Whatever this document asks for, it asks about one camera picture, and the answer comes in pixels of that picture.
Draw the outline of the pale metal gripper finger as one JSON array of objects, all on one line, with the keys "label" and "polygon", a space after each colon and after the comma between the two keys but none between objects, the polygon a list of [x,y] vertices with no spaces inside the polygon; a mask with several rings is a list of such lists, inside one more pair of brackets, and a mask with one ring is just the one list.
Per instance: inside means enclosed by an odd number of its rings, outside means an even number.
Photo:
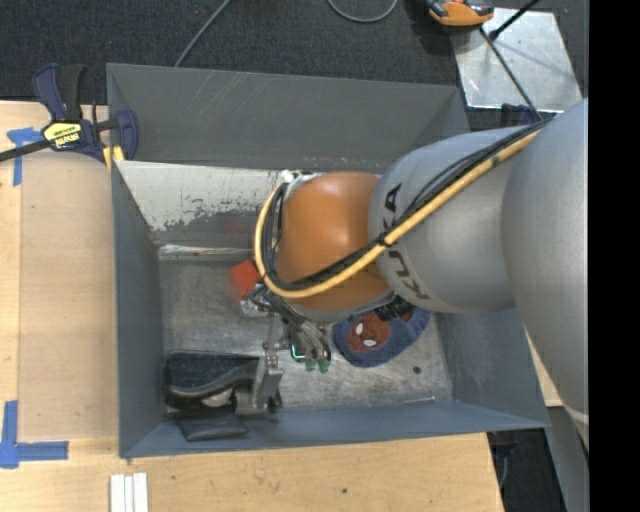
[{"label": "pale metal gripper finger", "polygon": [[263,378],[263,395],[267,411],[274,413],[280,407],[279,385],[284,375],[277,354],[265,355],[265,373]]},{"label": "pale metal gripper finger", "polygon": [[258,358],[245,381],[235,388],[235,413],[237,415],[257,417],[265,414],[267,402],[264,394],[266,370],[265,358]]}]

